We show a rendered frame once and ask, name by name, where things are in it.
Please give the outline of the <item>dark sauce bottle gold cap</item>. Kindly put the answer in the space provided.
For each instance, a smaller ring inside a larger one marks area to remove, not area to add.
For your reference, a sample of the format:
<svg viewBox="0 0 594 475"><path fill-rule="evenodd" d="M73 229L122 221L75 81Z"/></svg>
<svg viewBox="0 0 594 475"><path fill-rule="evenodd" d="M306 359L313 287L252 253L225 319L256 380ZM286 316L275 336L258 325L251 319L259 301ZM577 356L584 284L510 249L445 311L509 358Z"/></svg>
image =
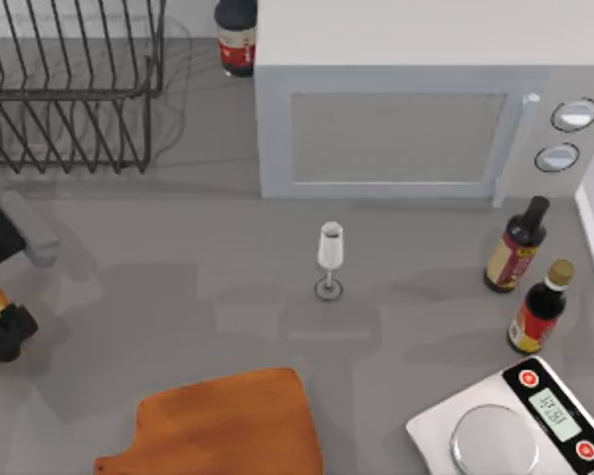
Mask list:
<svg viewBox="0 0 594 475"><path fill-rule="evenodd" d="M529 289L507 332L508 341L517 351L535 354L543 349L565 310L565 291L573 277L573 263L558 259L544 279Z"/></svg>

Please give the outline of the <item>large microwave knob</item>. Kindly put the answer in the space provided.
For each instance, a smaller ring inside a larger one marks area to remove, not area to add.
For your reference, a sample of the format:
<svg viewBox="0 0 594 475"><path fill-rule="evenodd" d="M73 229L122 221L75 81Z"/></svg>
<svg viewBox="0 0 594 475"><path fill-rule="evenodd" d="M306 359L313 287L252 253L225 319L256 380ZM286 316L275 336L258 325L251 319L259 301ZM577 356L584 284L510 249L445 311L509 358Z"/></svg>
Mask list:
<svg viewBox="0 0 594 475"><path fill-rule="evenodd" d="M581 98L559 104L553 111L550 122L563 133L575 133L594 123L594 100Z"/></svg>

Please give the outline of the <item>wooden cutting board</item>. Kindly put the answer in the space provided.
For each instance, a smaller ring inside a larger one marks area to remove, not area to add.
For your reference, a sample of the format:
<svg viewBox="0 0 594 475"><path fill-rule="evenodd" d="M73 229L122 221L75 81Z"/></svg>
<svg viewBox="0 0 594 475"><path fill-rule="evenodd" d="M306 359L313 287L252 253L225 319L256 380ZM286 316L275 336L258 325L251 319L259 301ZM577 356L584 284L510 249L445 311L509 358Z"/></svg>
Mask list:
<svg viewBox="0 0 594 475"><path fill-rule="evenodd" d="M324 475L324 459L300 376L276 367L145 397L132 443L93 475Z"/></svg>

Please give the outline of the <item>dark soda bottle red label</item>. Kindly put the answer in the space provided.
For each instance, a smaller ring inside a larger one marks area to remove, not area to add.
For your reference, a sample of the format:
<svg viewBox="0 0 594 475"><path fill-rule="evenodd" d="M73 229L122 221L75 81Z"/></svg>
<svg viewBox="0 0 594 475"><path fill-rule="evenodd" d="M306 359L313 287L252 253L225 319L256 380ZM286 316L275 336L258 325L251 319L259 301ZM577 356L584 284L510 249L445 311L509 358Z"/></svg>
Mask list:
<svg viewBox="0 0 594 475"><path fill-rule="evenodd" d="M218 0L214 9L220 59L235 77L253 75L257 0Z"/></svg>

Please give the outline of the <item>dark sauce bottle black cap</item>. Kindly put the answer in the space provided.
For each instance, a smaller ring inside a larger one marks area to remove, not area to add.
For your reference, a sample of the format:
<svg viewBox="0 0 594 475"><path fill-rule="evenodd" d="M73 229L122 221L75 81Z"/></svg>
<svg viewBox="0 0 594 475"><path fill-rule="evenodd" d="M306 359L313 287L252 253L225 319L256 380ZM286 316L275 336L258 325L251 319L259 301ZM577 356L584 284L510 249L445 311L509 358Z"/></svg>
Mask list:
<svg viewBox="0 0 594 475"><path fill-rule="evenodd" d="M545 240L549 205L548 198L534 196L522 214L509 219L484 270L484 283L490 289L510 293L519 286Z"/></svg>

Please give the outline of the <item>pale microwave oven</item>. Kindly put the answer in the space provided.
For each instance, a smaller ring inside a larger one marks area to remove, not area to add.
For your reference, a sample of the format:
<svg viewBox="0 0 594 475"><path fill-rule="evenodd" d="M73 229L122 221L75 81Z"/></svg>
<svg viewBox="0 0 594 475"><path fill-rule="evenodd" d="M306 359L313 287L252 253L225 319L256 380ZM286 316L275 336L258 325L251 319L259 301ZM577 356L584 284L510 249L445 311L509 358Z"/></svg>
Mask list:
<svg viewBox="0 0 594 475"><path fill-rule="evenodd" d="M556 130L556 107L594 100L594 0L260 0L262 66L504 67L522 96L541 96L506 198L570 198L594 156L594 123ZM543 148L580 151L562 172L539 171Z"/></svg>

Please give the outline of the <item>microwave door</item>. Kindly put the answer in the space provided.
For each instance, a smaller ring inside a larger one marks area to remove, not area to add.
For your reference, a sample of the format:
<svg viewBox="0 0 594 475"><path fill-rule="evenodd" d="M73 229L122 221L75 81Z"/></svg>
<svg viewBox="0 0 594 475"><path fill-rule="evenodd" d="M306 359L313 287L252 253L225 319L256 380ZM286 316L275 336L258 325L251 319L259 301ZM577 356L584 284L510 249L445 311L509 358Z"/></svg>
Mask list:
<svg viewBox="0 0 594 475"><path fill-rule="evenodd" d="M262 66L262 195L487 199L521 91L494 66Z"/></svg>

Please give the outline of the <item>white kitchen scale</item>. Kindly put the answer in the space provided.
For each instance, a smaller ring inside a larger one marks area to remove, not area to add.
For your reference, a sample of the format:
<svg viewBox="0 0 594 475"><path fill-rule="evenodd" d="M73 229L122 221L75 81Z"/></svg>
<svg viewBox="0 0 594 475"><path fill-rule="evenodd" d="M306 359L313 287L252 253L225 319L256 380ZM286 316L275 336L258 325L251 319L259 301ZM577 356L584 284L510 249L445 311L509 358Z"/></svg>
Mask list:
<svg viewBox="0 0 594 475"><path fill-rule="evenodd" d="M407 421L430 475L594 475L594 418L527 357Z"/></svg>

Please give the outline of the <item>small microwave knob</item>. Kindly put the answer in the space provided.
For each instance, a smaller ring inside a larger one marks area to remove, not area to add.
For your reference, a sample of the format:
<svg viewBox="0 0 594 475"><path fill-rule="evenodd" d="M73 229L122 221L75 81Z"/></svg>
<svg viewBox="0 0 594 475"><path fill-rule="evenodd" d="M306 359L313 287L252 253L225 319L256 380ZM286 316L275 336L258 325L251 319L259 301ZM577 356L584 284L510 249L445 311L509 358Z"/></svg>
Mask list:
<svg viewBox="0 0 594 475"><path fill-rule="evenodd" d="M579 149L574 144L565 142L540 150L534 164L541 172L558 173L571 168L579 157Z"/></svg>

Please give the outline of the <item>pale grey rounded box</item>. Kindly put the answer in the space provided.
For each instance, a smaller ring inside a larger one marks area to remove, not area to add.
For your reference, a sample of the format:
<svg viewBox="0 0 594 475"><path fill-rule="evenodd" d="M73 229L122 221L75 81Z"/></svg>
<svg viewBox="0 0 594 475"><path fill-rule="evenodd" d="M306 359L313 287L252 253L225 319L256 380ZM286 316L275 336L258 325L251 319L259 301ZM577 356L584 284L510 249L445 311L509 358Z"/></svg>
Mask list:
<svg viewBox="0 0 594 475"><path fill-rule="evenodd" d="M24 196L13 190L2 192L0 210L24 240L24 254L31 262L40 268L53 266L60 251L59 238Z"/></svg>

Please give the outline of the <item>clear champagne glass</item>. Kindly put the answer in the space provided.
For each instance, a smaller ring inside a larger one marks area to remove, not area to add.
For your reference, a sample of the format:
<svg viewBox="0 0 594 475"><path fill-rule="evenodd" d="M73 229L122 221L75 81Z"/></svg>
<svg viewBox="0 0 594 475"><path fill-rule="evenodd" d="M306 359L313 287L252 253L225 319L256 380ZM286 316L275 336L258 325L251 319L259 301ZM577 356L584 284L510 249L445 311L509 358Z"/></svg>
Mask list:
<svg viewBox="0 0 594 475"><path fill-rule="evenodd" d="M326 222L321 227L317 262L323 276L316 282L315 295L324 302L337 301L344 287L336 273L345 259L344 228L338 222Z"/></svg>

